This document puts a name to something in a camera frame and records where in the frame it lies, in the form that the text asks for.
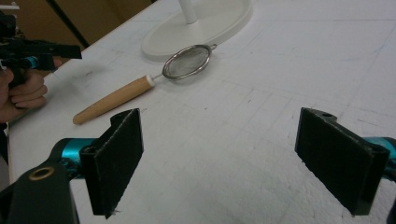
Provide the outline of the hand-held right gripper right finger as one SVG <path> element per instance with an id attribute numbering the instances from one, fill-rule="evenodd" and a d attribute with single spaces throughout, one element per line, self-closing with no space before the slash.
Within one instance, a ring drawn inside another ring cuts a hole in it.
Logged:
<path id="1" fill-rule="evenodd" d="M 390 139 L 360 137 L 324 111 L 301 109 L 295 152 L 353 216 L 370 213 L 380 180 L 390 177 Z"/>

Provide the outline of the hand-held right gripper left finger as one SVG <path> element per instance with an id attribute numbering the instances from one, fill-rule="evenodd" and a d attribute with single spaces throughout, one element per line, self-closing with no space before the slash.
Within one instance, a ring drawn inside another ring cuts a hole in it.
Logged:
<path id="1" fill-rule="evenodd" d="M 114 115 L 110 127 L 79 152 L 92 212 L 96 216 L 113 215 L 143 152 L 138 108 Z"/>

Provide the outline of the wooden-handled metal mesh strainer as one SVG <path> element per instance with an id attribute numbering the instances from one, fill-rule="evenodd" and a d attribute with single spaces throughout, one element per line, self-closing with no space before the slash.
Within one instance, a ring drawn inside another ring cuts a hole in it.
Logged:
<path id="1" fill-rule="evenodd" d="M 140 77 L 111 92 L 77 113 L 73 117 L 73 123 L 77 125 L 83 124 L 133 100 L 135 97 L 152 89 L 156 85 L 155 80 L 159 77 L 165 77 L 169 80 L 181 80 L 201 73 L 208 66 L 213 50 L 216 48 L 216 44 L 193 45 L 178 51 L 165 62 L 159 75 L 155 77 L 150 75 Z"/>

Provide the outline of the white round stand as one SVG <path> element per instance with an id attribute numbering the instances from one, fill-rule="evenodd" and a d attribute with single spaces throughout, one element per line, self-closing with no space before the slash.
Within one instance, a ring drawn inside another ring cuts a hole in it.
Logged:
<path id="1" fill-rule="evenodd" d="M 164 62 L 191 45 L 221 44 L 253 14 L 251 0 L 178 0 L 181 10 L 154 26 L 142 43 L 144 55 Z"/>

